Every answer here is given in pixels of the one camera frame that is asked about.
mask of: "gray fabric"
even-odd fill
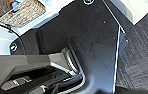
[[[148,90],[148,14],[135,26],[109,1],[105,0],[123,26],[129,44],[119,55],[117,86]]]

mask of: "carpet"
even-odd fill
[[[129,41],[119,55],[116,85],[148,90],[148,14],[132,25],[109,0],[105,1],[124,28]]]

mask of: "gray floor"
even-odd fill
[[[148,14],[133,26],[109,0],[107,3],[129,40],[129,44],[119,55],[116,85],[148,90]]]

